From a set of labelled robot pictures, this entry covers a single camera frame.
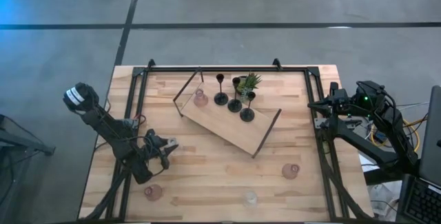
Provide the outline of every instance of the potted plant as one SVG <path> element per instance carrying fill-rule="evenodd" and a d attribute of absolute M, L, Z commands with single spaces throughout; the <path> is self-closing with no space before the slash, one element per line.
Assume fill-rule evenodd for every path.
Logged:
<path fill-rule="evenodd" d="M 248 76 L 240 76 L 240 83 L 237 87 L 237 93 L 240 94 L 240 100 L 245 102 L 247 95 L 254 89 L 258 89 L 256 86 L 262 81 L 261 75 L 257 75 L 254 72 L 250 72 Z"/>

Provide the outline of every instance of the gray floor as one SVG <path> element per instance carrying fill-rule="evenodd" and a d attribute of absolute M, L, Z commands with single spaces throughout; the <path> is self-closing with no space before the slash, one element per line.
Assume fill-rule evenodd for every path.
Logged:
<path fill-rule="evenodd" d="M 441 0 L 139 0 L 134 23 L 440 21 Z M 124 23 L 130 0 L 0 0 L 0 24 Z M 57 146 L 35 156 L 18 223 L 72 221 L 78 213 L 96 134 L 62 95 L 92 85 L 101 103 L 122 30 L 0 30 L 0 112 Z M 133 30 L 124 65 L 338 65 L 342 84 L 386 85 L 398 104 L 428 101 L 441 84 L 439 28 Z M 427 106 L 405 110 L 420 118 Z"/>

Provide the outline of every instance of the keyboard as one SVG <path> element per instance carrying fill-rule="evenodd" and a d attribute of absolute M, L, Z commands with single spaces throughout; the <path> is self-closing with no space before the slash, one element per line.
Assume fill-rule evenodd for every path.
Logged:
<path fill-rule="evenodd" d="M 441 224 L 441 189 L 406 175 L 403 180 L 399 213 L 415 223 Z"/>

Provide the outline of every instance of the yellow cable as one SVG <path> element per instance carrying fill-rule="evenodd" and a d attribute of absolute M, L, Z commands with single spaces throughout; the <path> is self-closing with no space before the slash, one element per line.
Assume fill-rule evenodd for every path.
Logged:
<path fill-rule="evenodd" d="M 418 131 L 416 131 L 416 129 L 411 125 L 412 123 L 407 122 L 405 119 L 403 119 L 403 121 L 404 121 L 404 124 L 406 124 L 405 127 L 410 127 L 413 130 L 413 132 L 415 133 L 416 146 L 413 151 L 416 152 L 416 151 L 418 151 L 418 148 L 420 147 L 420 135 L 418 134 Z M 377 145 L 377 143 L 374 141 L 374 139 L 373 139 L 373 125 L 371 128 L 371 142 L 377 147 L 382 147 L 386 144 L 386 142 L 384 142 L 384 143 L 381 143 L 380 145 Z"/>

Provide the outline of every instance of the wooden plank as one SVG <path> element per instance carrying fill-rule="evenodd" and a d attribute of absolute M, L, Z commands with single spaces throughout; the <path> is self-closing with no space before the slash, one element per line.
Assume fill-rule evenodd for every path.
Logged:
<path fill-rule="evenodd" d="M 228 110 L 227 105 L 215 104 L 213 99 L 217 92 L 213 88 L 202 83 L 198 89 L 202 89 L 207 95 L 208 104 L 203 107 L 196 106 L 193 103 L 196 94 L 193 93 L 182 107 L 181 114 L 253 155 L 267 133 L 272 119 L 253 110 L 254 120 L 244 122 L 240 119 L 240 112 L 233 113 Z"/>
<path fill-rule="evenodd" d="M 115 68 L 110 86 L 110 114 L 122 118 L 127 101 L 132 66 Z M 319 65 L 325 94 L 331 81 L 337 81 L 334 65 Z M 204 72 L 204 81 L 216 88 L 216 74 Z M 222 72 L 225 82 L 246 72 Z M 305 87 L 305 78 L 297 72 L 263 72 L 263 82 L 256 90 L 253 108 L 271 118 L 282 108 L 273 130 L 255 159 L 235 145 L 204 127 L 182 117 L 172 99 L 192 72 L 149 73 L 143 99 L 147 121 L 139 134 L 154 128 L 163 138 L 176 137 L 179 147 L 170 155 L 170 169 L 143 185 L 134 180 L 130 187 L 127 221 L 328 221 L 325 194 L 318 162 L 316 140 Z M 224 83 L 223 91 L 234 96 L 232 85 Z M 134 97 L 137 104 L 138 92 Z M 358 151 L 336 139 L 336 149 L 345 187 L 359 206 L 372 215 L 365 178 Z M 281 175 L 285 163 L 297 163 L 296 179 Z M 80 216 L 89 214 L 107 192 L 112 179 L 114 157 L 108 145 L 100 147 L 92 160 Z M 149 169 L 158 172 L 154 159 Z M 163 197 L 149 202 L 143 190 L 157 183 Z M 247 191 L 258 196 L 256 207 L 243 204 Z M 337 192 L 333 191 L 338 207 Z"/>

